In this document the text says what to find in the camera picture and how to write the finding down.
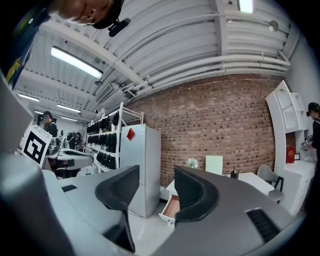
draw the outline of ceiling beam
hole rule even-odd
[[[65,118],[75,119],[77,121],[85,122],[85,123],[90,123],[90,121],[91,121],[91,119],[82,118],[82,117],[79,117],[79,116],[73,116],[73,115],[70,115],[70,114],[66,114],[66,113],[63,113],[61,111],[52,109],[52,108],[47,107],[47,106],[39,106],[39,105],[37,105],[37,106],[34,107],[34,110],[40,111],[40,112],[50,111],[50,113],[53,115],[54,118],[65,117]]]
[[[67,107],[70,107],[70,108],[74,108],[74,107],[72,107],[72,106],[68,106],[68,105],[65,105],[65,104],[63,104],[63,103],[57,102],[57,101],[55,101],[55,100],[53,100],[53,99],[44,98],[44,97],[41,97],[41,96],[38,96],[38,95],[34,95],[34,94],[32,94],[32,93],[25,92],[25,91],[20,90],[20,89],[17,89],[17,88],[15,88],[13,92],[16,92],[17,94],[18,94],[18,93],[22,93],[22,94],[24,94],[24,95],[37,98],[37,99],[40,100],[40,102],[38,103],[38,105],[39,105],[39,104],[45,104],[46,106],[50,106],[50,107],[52,107],[53,109],[59,109],[59,110],[62,110],[62,109],[63,109],[63,108],[58,107],[57,104],[61,104],[61,105],[64,105],[64,106],[67,106]],[[87,110],[81,110],[81,113],[79,113],[79,114],[76,113],[76,112],[74,112],[75,114],[73,114],[73,112],[66,112],[66,111],[69,111],[69,110],[66,109],[64,112],[61,112],[61,113],[66,113],[66,114],[68,114],[68,115],[73,116],[74,118],[76,118],[76,117],[81,117],[82,115],[85,115],[85,116],[88,116],[88,117],[82,117],[82,118],[92,119],[92,118],[94,118],[95,115],[96,115],[96,113],[91,112],[91,111],[87,111]]]
[[[219,12],[219,16],[214,18],[214,28],[218,38],[218,56],[227,54],[228,36],[227,36],[227,17],[225,12],[224,0],[209,0],[211,9]]]
[[[69,28],[51,19],[50,21],[43,23],[40,26],[40,29],[80,46],[84,50],[92,53],[99,59],[108,63],[110,66],[118,70],[121,74],[129,78],[137,85],[144,82],[144,80],[137,73],[135,73],[129,66],[118,59],[115,55],[105,49],[102,45],[97,44],[93,40],[87,38],[72,28]]]
[[[285,45],[282,49],[283,54],[290,59],[294,52],[300,36],[300,30],[298,26],[291,20],[290,31],[286,39]]]
[[[22,78],[29,79],[29,80],[35,81],[37,83],[40,83],[40,84],[45,84],[47,86],[57,88],[59,90],[65,91],[67,93],[70,93],[72,95],[79,96],[80,98],[83,98],[83,99],[86,99],[88,97],[88,99],[90,101],[95,101],[96,100],[95,96],[92,96],[92,95],[90,95],[89,93],[86,93],[83,90],[76,89],[76,88],[74,88],[72,86],[69,86],[67,84],[64,84],[62,82],[50,79],[48,77],[45,77],[45,76],[40,75],[40,74],[36,74],[34,72],[31,72],[31,71],[28,71],[28,70],[25,70],[25,69],[22,70],[20,76]]]

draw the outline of red box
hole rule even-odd
[[[287,146],[285,163],[293,164],[295,162],[295,154],[296,154],[296,148],[294,146]]]

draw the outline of gray chair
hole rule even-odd
[[[270,191],[268,194],[268,197],[274,201],[279,203],[282,198],[284,198],[284,193],[282,193],[282,188],[284,186],[284,178],[276,175],[267,164],[262,164],[258,168],[257,176],[263,179],[264,181],[268,182],[270,185],[272,185],[272,182],[275,183],[274,190]],[[279,182],[280,184],[280,190],[277,189],[277,186]]]

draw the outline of picture frame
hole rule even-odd
[[[296,160],[300,160],[300,154],[299,154],[299,153],[294,155],[294,160],[295,160],[295,161],[296,161]]]

